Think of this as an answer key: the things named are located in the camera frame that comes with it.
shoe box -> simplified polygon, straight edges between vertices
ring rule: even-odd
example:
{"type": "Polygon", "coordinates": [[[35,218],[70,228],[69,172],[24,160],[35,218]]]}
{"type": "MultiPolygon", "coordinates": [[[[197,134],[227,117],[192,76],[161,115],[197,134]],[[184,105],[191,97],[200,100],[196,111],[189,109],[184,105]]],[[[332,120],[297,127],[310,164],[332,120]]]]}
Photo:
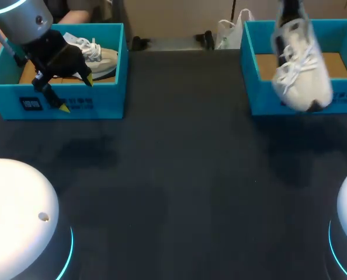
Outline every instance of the shoe box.
{"type": "MultiPolygon", "coordinates": [[[[347,113],[347,19],[312,20],[334,90],[332,104],[315,114],[347,113]]],[[[246,22],[241,43],[241,69],[252,114],[297,114],[283,104],[271,80],[277,58],[271,47],[275,21],[246,22]]]]}
{"type": "Polygon", "coordinates": [[[115,77],[94,81],[93,87],[77,78],[53,78],[50,84],[70,113],[51,108],[42,93],[35,92],[31,62],[19,68],[3,48],[0,51],[0,114],[5,120],[120,119],[124,113],[128,49],[123,24],[54,24],[52,29],[69,32],[103,48],[118,51],[115,77]]]}

plastic bag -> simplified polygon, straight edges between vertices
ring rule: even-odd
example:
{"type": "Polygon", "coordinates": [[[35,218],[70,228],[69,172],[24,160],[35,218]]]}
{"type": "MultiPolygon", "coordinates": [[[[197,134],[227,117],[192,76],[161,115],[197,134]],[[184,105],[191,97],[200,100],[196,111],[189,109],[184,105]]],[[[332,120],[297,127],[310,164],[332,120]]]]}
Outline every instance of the plastic bag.
{"type": "Polygon", "coordinates": [[[248,20],[251,20],[251,21],[255,20],[249,9],[243,9],[238,15],[236,24],[226,19],[219,21],[215,49],[217,50],[239,49],[241,47],[242,31],[243,31],[241,16],[243,12],[248,12],[249,14],[248,20]]]}

white sneaker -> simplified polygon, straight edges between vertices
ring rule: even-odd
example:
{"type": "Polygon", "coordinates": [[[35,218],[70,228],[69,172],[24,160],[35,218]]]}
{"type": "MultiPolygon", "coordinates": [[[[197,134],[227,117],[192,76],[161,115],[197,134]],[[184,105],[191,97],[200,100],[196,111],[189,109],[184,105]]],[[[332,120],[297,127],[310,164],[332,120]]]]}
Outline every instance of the white sneaker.
{"type": "MultiPolygon", "coordinates": [[[[89,42],[85,38],[77,38],[69,33],[65,33],[63,37],[68,44],[80,48],[87,66],[92,70],[94,81],[115,76],[117,51],[101,48],[95,43],[95,39],[93,42],[89,42]]],[[[74,74],[74,76],[81,79],[79,73],[74,74]]]]}
{"type": "Polygon", "coordinates": [[[331,104],[333,90],[313,26],[302,4],[297,17],[284,24],[282,11],[272,35],[272,49],[279,60],[273,87],[288,107],[321,111],[331,104]]]}

blue cardboard box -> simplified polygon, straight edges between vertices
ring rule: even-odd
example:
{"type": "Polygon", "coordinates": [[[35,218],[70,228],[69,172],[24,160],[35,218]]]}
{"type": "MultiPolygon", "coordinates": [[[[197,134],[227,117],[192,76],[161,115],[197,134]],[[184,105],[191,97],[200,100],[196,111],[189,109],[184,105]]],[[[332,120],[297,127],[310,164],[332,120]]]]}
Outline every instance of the blue cardboard box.
{"type": "MultiPolygon", "coordinates": [[[[339,53],[347,69],[347,19],[312,20],[324,53],[339,53]]],[[[241,43],[241,68],[252,114],[296,114],[277,97],[270,80],[262,80],[256,55],[273,54],[270,38],[275,21],[246,22],[241,43]]],[[[347,78],[332,78],[334,100],[320,114],[347,113],[347,78]]]]}
{"type": "Polygon", "coordinates": [[[0,114],[5,120],[37,119],[112,119],[123,118],[126,94],[128,49],[122,24],[54,24],[52,29],[69,32],[103,48],[118,51],[115,82],[52,85],[59,98],[66,102],[71,113],[50,108],[42,93],[32,85],[20,85],[23,68],[19,68],[5,49],[0,52],[0,114]],[[30,103],[35,110],[30,110],[30,103]]]}

person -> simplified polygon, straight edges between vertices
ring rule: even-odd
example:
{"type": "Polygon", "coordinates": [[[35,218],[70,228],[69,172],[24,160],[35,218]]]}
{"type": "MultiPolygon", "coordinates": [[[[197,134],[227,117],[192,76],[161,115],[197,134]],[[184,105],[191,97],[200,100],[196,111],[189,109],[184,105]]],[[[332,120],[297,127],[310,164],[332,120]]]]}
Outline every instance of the person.
{"type": "Polygon", "coordinates": [[[51,12],[54,23],[77,25],[92,19],[96,0],[43,0],[51,12]]]}

